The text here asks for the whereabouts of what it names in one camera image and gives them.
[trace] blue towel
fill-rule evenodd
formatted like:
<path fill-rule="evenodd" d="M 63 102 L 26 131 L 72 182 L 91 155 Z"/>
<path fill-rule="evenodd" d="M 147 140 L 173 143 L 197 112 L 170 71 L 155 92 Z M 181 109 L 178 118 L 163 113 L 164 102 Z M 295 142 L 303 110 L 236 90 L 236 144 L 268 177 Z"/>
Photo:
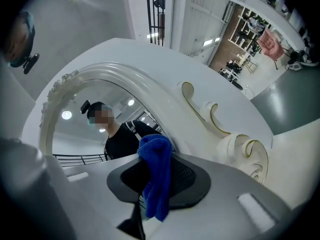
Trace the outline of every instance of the blue towel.
<path fill-rule="evenodd" d="M 145 215 L 148 218 L 155 216 L 163 222 L 169 213 L 171 142 L 160 134 L 144 136 L 139 143 L 138 155 L 146 161 L 150 170 L 150 181 L 143 190 Z"/>

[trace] ceiling light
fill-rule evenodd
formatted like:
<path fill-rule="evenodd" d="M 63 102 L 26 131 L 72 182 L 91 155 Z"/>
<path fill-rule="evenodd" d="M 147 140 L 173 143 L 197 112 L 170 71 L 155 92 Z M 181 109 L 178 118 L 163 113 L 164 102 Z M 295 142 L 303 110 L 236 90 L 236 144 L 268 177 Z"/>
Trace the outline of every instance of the ceiling light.
<path fill-rule="evenodd" d="M 159 33 L 157 32 L 157 33 L 153 33 L 153 34 L 151 34 L 151 37 L 157 37 L 159 35 Z"/>
<path fill-rule="evenodd" d="M 204 43 L 203 43 L 203 46 L 207 46 L 207 45 L 210 45 L 211 43 L 212 43 L 212 39 L 211 40 L 208 40 L 208 41 L 205 41 Z"/>
<path fill-rule="evenodd" d="M 128 105 L 132 106 L 134 103 L 135 103 L 135 101 L 133 99 L 130 99 L 129 102 L 128 102 Z"/>
<path fill-rule="evenodd" d="M 61 117 L 64 120 L 69 120 L 72 117 L 72 113 L 70 111 L 63 111 Z"/>

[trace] pink object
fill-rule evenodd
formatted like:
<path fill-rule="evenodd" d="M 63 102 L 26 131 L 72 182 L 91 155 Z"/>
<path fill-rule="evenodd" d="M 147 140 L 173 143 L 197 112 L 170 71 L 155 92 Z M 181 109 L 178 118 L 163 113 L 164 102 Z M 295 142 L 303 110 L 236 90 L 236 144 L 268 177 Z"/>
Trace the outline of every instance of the pink object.
<path fill-rule="evenodd" d="M 273 59 L 273 61 L 276 61 L 285 53 L 275 34 L 268 28 L 264 30 L 257 43 L 260 45 L 263 54 Z"/>

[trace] gray floor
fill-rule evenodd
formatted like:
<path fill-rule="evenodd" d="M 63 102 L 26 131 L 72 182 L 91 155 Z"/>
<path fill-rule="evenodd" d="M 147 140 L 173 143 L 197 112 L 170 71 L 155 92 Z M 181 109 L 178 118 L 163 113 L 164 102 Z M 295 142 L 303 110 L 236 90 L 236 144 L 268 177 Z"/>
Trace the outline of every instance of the gray floor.
<path fill-rule="evenodd" d="M 251 101 L 274 135 L 320 118 L 320 66 L 286 71 Z"/>

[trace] metal railing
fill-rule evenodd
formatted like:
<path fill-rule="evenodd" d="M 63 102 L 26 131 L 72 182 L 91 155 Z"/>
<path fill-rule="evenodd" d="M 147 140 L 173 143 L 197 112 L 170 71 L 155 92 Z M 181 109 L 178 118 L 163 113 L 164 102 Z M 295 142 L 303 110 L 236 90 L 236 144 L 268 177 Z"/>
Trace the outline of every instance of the metal railing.
<path fill-rule="evenodd" d="M 68 154 L 54 154 L 61 167 L 82 166 L 100 163 L 106 161 L 104 154 L 87 154 L 87 155 L 68 155 Z"/>
<path fill-rule="evenodd" d="M 164 37 L 165 37 L 165 13 L 164 13 L 164 7 L 165 7 L 165 1 L 166 0 L 152 0 L 152 3 L 150 3 L 150 0 L 146 0 L 146 6 L 147 6 L 147 12 L 148 12 L 148 23 L 149 23 L 149 34 L 150 34 L 150 43 L 151 44 L 157 44 L 158 46 L 164 46 Z M 151 8 L 152 6 L 152 14 L 153 14 L 153 25 L 151 23 Z M 157 8 L 157 25 L 156 25 L 156 16 L 155 16 L 155 7 Z"/>

